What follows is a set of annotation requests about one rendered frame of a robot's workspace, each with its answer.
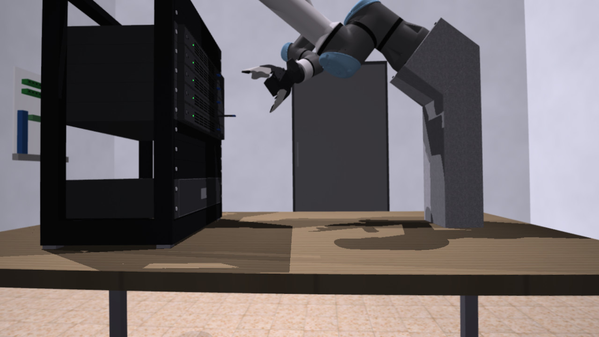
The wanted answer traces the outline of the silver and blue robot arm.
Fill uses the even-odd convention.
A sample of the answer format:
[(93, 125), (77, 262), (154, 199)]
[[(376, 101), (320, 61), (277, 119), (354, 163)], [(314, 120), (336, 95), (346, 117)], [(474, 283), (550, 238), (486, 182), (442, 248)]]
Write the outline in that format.
[(302, 82), (325, 70), (338, 78), (350, 78), (374, 48), (398, 72), (429, 33), (423, 26), (404, 21), (379, 0), (358, 1), (344, 25), (329, 21), (311, 0), (259, 1), (301, 34), (281, 51), (293, 81), (300, 78), (298, 64), (305, 73)]

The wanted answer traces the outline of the black server rack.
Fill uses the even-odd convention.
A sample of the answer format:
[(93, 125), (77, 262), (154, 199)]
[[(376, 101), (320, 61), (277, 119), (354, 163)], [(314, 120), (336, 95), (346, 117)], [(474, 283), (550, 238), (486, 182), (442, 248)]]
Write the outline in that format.
[[(68, 2), (100, 26), (67, 26)], [(154, 25), (121, 25), (93, 0), (43, 0), (43, 249), (172, 248), (221, 219), (236, 117), (224, 115), (221, 55), (191, 0), (154, 0)], [(139, 141), (139, 178), (66, 181), (67, 125)]]

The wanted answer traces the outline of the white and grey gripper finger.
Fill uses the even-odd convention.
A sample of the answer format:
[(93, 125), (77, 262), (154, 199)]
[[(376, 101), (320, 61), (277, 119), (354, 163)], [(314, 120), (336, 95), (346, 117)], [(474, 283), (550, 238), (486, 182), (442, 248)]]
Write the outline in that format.
[(290, 95), (292, 85), (287, 87), (283, 86), (283, 88), (284, 89), (280, 89), (278, 91), (278, 98), (276, 98), (274, 102), (275, 104), (272, 105), (270, 113), (273, 112), (276, 108), (278, 108), (278, 106), (282, 104), (282, 102)]
[(252, 79), (256, 80), (259, 78), (268, 78), (270, 74), (274, 74), (274, 71), (279, 67), (274, 65), (263, 65), (257, 66), (253, 68), (249, 68), (247, 70), (242, 70), (242, 73), (250, 74), (252, 73)]

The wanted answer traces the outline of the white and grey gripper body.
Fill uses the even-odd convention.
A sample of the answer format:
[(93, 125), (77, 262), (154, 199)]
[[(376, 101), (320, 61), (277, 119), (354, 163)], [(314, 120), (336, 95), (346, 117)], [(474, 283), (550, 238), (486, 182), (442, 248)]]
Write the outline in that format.
[[(289, 71), (285, 70), (282, 67), (276, 69), (274, 71), (274, 74), (272, 73), (272, 76), (270, 78), (268, 77), (266, 81), (264, 81), (264, 85), (267, 86), (267, 89), (272, 94), (272, 97), (276, 96), (280, 89), (284, 89), (283, 86), (287, 87), (290, 85), (294, 85), (294, 83), (298, 84), (305, 79), (304, 70), (302, 70), (302, 67), (299, 64), (298, 66), (300, 68), (300, 75), (297, 81), (293, 81), (293, 78), (290, 75)], [(275, 99), (277, 97), (278, 96), (276, 96)]]

